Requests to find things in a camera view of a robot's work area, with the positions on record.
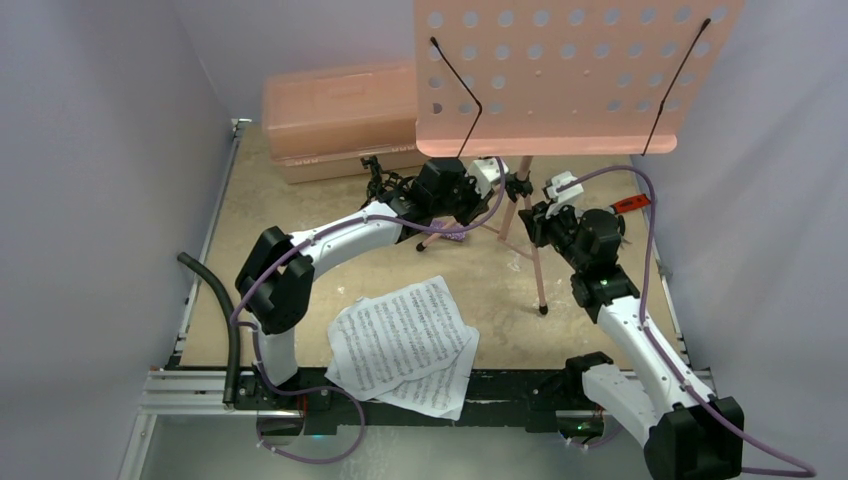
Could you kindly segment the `pink music stand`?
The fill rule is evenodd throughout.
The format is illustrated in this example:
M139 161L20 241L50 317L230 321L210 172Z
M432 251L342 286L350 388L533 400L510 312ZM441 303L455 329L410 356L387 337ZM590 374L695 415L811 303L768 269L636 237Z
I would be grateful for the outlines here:
M666 154L741 1L417 1L430 157Z

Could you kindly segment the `sheet music page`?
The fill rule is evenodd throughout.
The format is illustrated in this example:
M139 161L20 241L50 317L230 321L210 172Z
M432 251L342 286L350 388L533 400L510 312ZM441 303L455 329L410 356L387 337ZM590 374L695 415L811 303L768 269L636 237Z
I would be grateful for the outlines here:
M400 387L444 391L460 357L476 353L479 333L461 318L441 276L377 298L358 300L330 323L332 359L326 377L359 401Z
M479 332L387 324L334 324L326 377L359 401L378 400L434 418L461 416Z

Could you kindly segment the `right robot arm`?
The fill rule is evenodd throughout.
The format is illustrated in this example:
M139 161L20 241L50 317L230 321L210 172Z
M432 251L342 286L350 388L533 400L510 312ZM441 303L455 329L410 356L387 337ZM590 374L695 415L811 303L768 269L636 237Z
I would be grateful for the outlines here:
M564 399L609 412L637 440L654 479L731 479L742 472L741 439L734 428L744 412L718 398L655 332L636 285L618 263L621 223L611 212L539 202L520 211L532 244L551 246L574 270L577 305L629 359L630 381L599 353L573 357L561 381Z

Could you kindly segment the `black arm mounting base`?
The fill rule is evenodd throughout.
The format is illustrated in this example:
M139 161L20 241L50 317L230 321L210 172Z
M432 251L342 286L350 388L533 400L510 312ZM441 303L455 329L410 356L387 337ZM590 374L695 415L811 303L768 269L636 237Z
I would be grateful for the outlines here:
M563 370L474 369L437 372L405 382L355 407L323 368L302 368L277 390L257 372L225 382L237 410L256 410L273 435L334 435L341 426L516 427L559 433L585 443L617 432L603 410L569 382Z

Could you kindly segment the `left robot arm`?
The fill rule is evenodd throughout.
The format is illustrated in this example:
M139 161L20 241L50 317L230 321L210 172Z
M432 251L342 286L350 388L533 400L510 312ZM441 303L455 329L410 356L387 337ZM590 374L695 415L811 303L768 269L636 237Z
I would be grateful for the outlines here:
M415 176L385 170L375 156L361 163L370 179L359 210L290 234L278 227L264 230L236 277L237 308L257 322L255 364L264 377L259 395L272 408L287 408L297 399L294 329L306 316L318 278L419 233L459 234L483 225L502 201L509 173L499 157L469 165L458 158L432 158Z

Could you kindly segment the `purple glitter microphone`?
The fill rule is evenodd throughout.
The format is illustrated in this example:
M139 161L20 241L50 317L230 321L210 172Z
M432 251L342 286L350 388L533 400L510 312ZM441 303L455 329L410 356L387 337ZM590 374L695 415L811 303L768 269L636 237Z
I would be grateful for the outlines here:
M447 230L447 233L440 233L438 235L438 239L444 239L444 240L448 240L448 241L461 243L461 242L465 241L466 236L467 236L466 232L459 232L459 233L456 232L456 229L458 228L457 225L454 225L454 224L449 225L445 221L434 220L431 223L431 227L433 229L437 229L437 230Z

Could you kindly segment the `black microphone tripod stand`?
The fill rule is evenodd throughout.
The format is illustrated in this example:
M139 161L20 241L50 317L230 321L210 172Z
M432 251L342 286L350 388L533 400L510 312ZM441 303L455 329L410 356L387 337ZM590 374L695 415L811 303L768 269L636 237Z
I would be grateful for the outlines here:
M412 175L402 176L395 171L385 170L377 156L363 157L360 162L363 168L370 173L370 179L366 186L366 200L361 205L362 208L397 189L404 191L406 186L414 179Z

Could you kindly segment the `pink plastic storage box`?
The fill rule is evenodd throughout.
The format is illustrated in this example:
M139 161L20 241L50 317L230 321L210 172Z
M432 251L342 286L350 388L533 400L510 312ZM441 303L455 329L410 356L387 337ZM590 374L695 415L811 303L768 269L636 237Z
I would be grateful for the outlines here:
M290 185L360 175L376 156L387 170L423 165L416 147L411 61L268 77L261 126L272 163Z

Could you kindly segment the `red handled pliers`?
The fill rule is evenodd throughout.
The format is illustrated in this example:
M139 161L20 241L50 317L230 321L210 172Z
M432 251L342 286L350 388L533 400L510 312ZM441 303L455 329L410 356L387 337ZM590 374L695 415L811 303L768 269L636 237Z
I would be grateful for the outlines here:
M619 200L608 207L615 215L623 215L652 205L652 200L645 194L638 194Z

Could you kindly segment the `aluminium table frame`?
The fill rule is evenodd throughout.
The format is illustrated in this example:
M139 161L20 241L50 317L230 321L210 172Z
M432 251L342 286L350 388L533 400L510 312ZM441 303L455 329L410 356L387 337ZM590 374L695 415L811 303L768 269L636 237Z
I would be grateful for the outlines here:
M404 287L344 310L330 326L337 347L325 368L302 368L295 328L316 280L367 252L418 233L447 235L485 227L516 177L498 157L469 166L433 158L416 176L384 169L376 156L362 208L311 230L263 231L232 288L186 253L177 257L213 291L227 324L226 410L296 410L307 428L331 434L352 418L379 425L438 420L487 426L494 420L553 432L555 414L594 405L641 445L655 479L729 479L739 475L744 413L719 398L655 331L649 279L634 282L620 265L625 223L618 207L579 210L581 182L553 177L544 201L519 213L537 249L555 250L572 268L577 305L628 356L625 375L604 353L570 358L561 370L479 370L479 333L466 325L442 278Z

